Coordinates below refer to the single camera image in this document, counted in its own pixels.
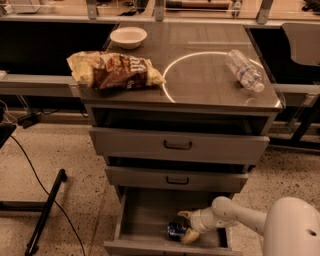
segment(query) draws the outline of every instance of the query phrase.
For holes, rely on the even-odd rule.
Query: terrazzo floor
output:
[[[18,127],[14,138],[29,156],[43,186],[50,190],[58,171],[66,170],[56,201],[73,223],[75,236],[61,210],[53,205],[35,255],[108,255],[103,242],[112,240],[120,203],[105,175],[105,162],[97,156],[88,125],[36,124]],[[320,210],[320,152],[268,146],[259,164],[249,173],[241,193],[233,200],[266,212],[284,196],[306,200]],[[0,199],[45,201],[23,152],[10,138],[0,150]],[[38,213],[0,212],[0,255],[24,255]],[[238,225],[231,229],[231,245],[244,256],[262,255],[263,238]]]

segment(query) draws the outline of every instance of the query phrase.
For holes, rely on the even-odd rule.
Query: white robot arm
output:
[[[320,213],[297,198],[277,200],[266,214],[217,197],[211,207],[178,215],[190,221],[190,232],[182,239],[185,244],[213,228],[239,222],[264,237],[263,256],[320,255]]]

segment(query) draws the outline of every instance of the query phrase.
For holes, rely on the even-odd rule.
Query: white bowl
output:
[[[123,49],[137,48],[146,37],[147,32],[137,27],[119,28],[110,34],[110,39]]]

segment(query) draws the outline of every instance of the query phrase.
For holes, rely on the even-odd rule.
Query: drawer cabinet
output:
[[[184,246],[167,236],[180,210],[208,207],[216,196],[232,197],[248,179],[269,143],[281,111],[267,79],[259,95],[239,86],[223,52],[235,44],[258,57],[241,25],[121,23],[148,37],[133,56],[152,60],[166,83],[144,90],[83,89],[90,135],[104,157],[110,184],[122,205],[110,255],[240,255],[228,229]],[[110,43],[112,52],[128,54]]]

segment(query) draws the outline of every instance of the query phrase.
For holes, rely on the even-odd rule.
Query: bag of chips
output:
[[[73,78],[91,88],[144,88],[165,83],[151,61],[126,54],[78,52],[67,58]]]

